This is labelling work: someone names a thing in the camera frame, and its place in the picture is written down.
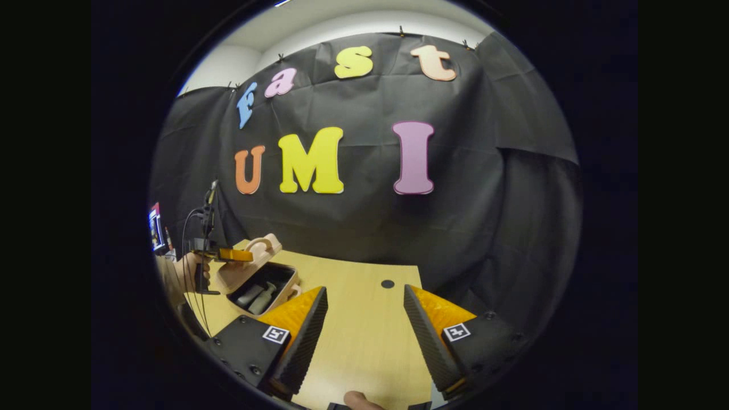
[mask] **pink letter i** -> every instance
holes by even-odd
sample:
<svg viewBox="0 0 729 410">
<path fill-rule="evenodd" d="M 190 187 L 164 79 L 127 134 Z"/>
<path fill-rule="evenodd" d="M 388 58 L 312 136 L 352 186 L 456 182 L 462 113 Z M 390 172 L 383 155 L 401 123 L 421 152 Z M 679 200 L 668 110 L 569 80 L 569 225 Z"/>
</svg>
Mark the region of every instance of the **pink letter i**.
<svg viewBox="0 0 729 410">
<path fill-rule="evenodd" d="M 400 179 L 395 182 L 395 192 L 400 195 L 431 193 L 428 138 L 433 135 L 433 126 L 419 121 L 402 121 L 395 123 L 392 130 L 400 138 Z"/>
</svg>

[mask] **black cloth backdrop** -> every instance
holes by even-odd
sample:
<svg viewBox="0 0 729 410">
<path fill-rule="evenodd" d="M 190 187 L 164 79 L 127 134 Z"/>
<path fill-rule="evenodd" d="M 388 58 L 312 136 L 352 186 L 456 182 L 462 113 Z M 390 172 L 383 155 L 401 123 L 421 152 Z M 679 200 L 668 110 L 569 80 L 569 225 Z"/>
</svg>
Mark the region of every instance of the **black cloth backdrop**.
<svg viewBox="0 0 729 410">
<path fill-rule="evenodd" d="M 363 45 L 372 49 L 373 70 L 337 78 L 337 54 Z M 458 77 L 426 77 L 410 55 L 424 45 L 448 52 L 444 67 Z M 293 89 L 264 97 L 289 67 L 297 69 Z M 236 104 L 252 82 L 253 115 L 239 129 Z M 400 148 L 391 127 L 406 120 L 435 129 L 427 195 L 393 189 Z M 308 150 L 331 126 L 344 132 L 344 192 L 282 193 L 278 140 L 297 134 Z M 233 157 L 257 145 L 265 146 L 260 187 L 243 195 Z M 537 70 L 495 32 L 475 50 L 430 36 L 349 36 L 287 55 L 239 88 L 194 90 L 175 101 L 153 167 L 150 198 L 160 202 L 177 247 L 185 216 L 217 177 L 215 239 L 235 244 L 274 233 L 285 250 L 417 265 L 426 290 L 476 314 L 494 309 L 530 337 L 554 312 L 579 242 L 580 168 L 569 128 Z"/>
</svg>

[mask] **finger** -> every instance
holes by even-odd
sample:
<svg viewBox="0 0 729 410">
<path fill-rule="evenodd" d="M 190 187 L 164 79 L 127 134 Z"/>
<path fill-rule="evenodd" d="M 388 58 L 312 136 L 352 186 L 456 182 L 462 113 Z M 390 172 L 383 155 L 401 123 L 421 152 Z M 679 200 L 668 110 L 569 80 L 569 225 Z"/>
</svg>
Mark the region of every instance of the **finger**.
<svg viewBox="0 0 729 410">
<path fill-rule="evenodd" d="M 347 392 L 344 394 L 344 403 L 352 410 L 385 410 L 369 401 L 361 392 Z"/>
<path fill-rule="evenodd" d="M 202 258 L 193 252 L 190 252 L 187 254 L 187 262 L 188 263 L 200 263 L 202 261 Z"/>
</svg>

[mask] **white ceiling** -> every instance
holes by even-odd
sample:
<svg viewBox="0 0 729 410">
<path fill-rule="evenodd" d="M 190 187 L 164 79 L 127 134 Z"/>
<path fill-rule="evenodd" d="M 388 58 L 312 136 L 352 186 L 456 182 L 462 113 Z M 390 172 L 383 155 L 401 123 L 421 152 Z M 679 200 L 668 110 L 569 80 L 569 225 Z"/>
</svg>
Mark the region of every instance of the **white ceiling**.
<svg viewBox="0 0 729 410">
<path fill-rule="evenodd" d="M 263 53 L 281 40 L 317 23 L 377 10 L 420 12 L 447 18 L 480 33 L 493 31 L 480 18 L 445 0 L 291 0 L 281 7 L 272 6 L 244 23 L 223 44 L 249 47 Z"/>
</svg>

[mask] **cable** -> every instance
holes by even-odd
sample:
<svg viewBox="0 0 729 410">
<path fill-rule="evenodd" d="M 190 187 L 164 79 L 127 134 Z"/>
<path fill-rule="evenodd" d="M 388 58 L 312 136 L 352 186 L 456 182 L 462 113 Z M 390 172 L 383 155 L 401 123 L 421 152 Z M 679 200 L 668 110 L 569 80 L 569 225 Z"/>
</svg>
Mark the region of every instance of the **cable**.
<svg viewBox="0 0 729 410">
<path fill-rule="evenodd" d="M 187 221 L 190 220 L 190 217 L 194 213 L 196 213 L 196 212 L 197 213 L 200 213 L 200 210 L 199 209 L 193 209 L 192 211 L 190 211 L 190 213 L 187 214 L 187 217 L 184 220 L 184 225 L 182 226 L 182 276 L 183 276 L 182 277 L 182 280 L 184 282 L 184 291 L 185 291 L 185 293 L 189 293 L 189 290 L 187 289 L 187 278 L 188 278 L 188 274 L 190 276 L 192 276 L 192 274 L 190 273 L 190 265 L 187 262 L 187 252 L 185 252 L 185 243 L 186 243 L 186 241 L 185 241 L 185 231 L 187 230 Z M 198 304 L 198 296 L 194 292 L 194 289 L 195 289 L 195 280 L 193 280 L 192 277 L 190 277 L 190 287 L 193 288 L 192 298 L 195 299 L 195 306 L 198 308 L 198 312 L 202 312 L 202 310 L 200 309 L 200 304 Z"/>
<path fill-rule="evenodd" d="M 208 249 L 207 242 L 208 242 L 208 238 L 206 236 L 203 239 L 203 249 L 204 250 L 205 249 Z M 205 279 L 205 266 L 204 266 L 204 264 L 205 264 L 205 252 L 203 252 L 203 259 L 200 261 L 200 263 L 201 263 L 200 266 L 202 266 L 202 269 L 203 269 L 203 274 L 200 275 L 200 281 L 202 282 L 203 280 L 206 280 Z M 208 330 L 208 334 L 210 336 L 213 336 L 213 333 L 210 332 L 210 328 L 208 327 L 208 315 L 207 315 L 207 313 L 205 313 L 205 295 L 200 294 L 200 299 L 203 301 L 203 321 L 205 321 L 205 328 Z"/>
</svg>

